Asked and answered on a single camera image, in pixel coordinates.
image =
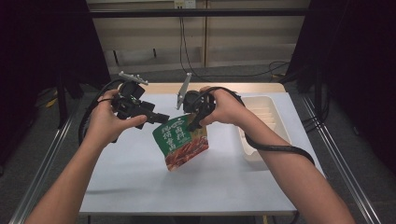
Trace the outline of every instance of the plastic container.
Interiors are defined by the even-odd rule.
[[[285,141],[291,144],[288,132],[283,124],[282,118],[277,112],[273,100],[268,96],[252,96],[242,97],[247,109],[253,112],[260,120],[262,120],[271,130],[277,133]],[[265,162],[262,160],[257,149],[251,147],[246,138],[245,133],[239,129],[241,142],[244,150],[245,159],[258,170],[268,170]]]

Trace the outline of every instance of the person's right hand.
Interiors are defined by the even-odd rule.
[[[200,91],[206,91],[209,88],[203,87]],[[243,114],[247,113],[248,110],[227,91],[214,90],[210,94],[215,97],[216,108],[211,114],[200,121],[200,125],[205,126],[218,121],[239,126],[243,120]]]

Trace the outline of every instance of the person's left hand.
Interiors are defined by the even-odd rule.
[[[98,106],[91,113],[90,126],[84,141],[92,140],[92,143],[98,144],[99,147],[105,147],[110,142],[114,141],[126,129],[138,126],[146,122],[145,115],[139,115],[130,119],[119,119],[114,115],[111,100],[116,95],[118,90],[111,90],[105,92],[103,96],[98,99]]]

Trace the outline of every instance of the gray floor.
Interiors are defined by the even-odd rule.
[[[211,81],[244,81],[244,82],[268,82],[270,74],[249,77],[247,75],[257,75],[267,71],[268,65],[249,65],[249,66],[232,66],[217,67],[206,69],[195,69],[199,75],[216,76],[206,77]],[[275,71],[275,73],[284,73],[284,70]],[[162,81],[183,81],[185,73],[182,70],[167,70],[162,72],[142,73],[151,82]],[[301,120],[308,119],[303,96],[296,90],[295,83],[285,85],[287,92],[296,107]],[[50,93],[37,99],[38,104],[46,102],[51,97]],[[44,183],[44,189],[56,179],[64,166],[73,156],[77,149],[77,127],[79,119],[82,117],[88,100],[82,100],[79,103],[79,110],[76,114],[76,121],[70,126],[68,135],[63,141],[62,146],[55,158],[55,161],[48,173],[47,181]],[[72,108],[78,102],[69,99],[69,108]],[[5,174],[0,177],[0,223],[8,223],[18,207],[24,192],[35,177],[35,172],[46,155],[50,147],[52,138],[57,132],[58,126],[58,107],[46,108],[40,106],[35,115],[32,126],[21,140],[18,148],[9,158],[6,165]],[[374,209],[382,223],[393,223],[396,220],[396,178],[395,176],[379,161],[371,150],[369,144],[363,137],[356,135],[354,125],[349,121],[343,110],[335,101],[331,101],[330,114],[325,122],[330,130],[334,141],[339,146],[345,157],[351,171],[361,185],[362,190],[374,205]],[[358,223],[366,223],[361,210],[357,206],[350,190],[348,189],[343,177],[340,175],[334,161],[332,160],[328,149],[324,145],[317,131],[308,133],[308,137],[314,147],[320,160],[322,168],[327,175],[329,182],[340,196],[346,201],[354,218]],[[277,223],[289,223],[292,217],[276,217]],[[87,223],[87,217],[80,217],[78,223]],[[182,220],[181,223],[192,223],[193,220]],[[201,223],[262,223],[262,217],[203,217]],[[174,218],[170,217],[91,217],[91,223],[175,223]],[[268,223],[274,223],[271,217],[268,217]],[[305,223],[300,218],[297,223]]]

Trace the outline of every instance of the black strap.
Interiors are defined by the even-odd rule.
[[[267,145],[260,145],[258,143],[255,143],[251,138],[245,134],[245,138],[247,139],[247,143],[251,146],[254,147],[258,150],[263,150],[263,151],[282,151],[282,152],[292,152],[296,153],[299,155],[302,155],[309,159],[312,164],[315,165],[314,159],[312,159],[311,155],[307,153],[305,150],[300,149],[299,147],[293,147],[293,146],[267,146]]]

